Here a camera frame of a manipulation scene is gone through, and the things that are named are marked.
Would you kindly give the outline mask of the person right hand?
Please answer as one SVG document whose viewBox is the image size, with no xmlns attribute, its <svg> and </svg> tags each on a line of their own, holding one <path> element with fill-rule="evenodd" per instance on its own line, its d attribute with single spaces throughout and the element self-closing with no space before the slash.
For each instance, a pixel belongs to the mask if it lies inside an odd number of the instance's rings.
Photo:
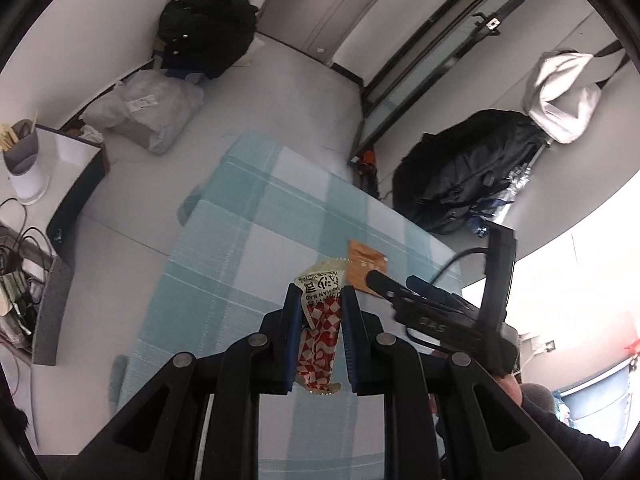
<svg viewBox="0 0 640 480">
<path fill-rule="evenodd" d="M 495 377 L 496 383 L 503 388 L 508 396 L 513 400 L 515 404 L 521 406 L 523 403 L 523 391 L 520 384 L 516 380 L 513 374 L 507 374 L 503 377 Z"/>
</svg>

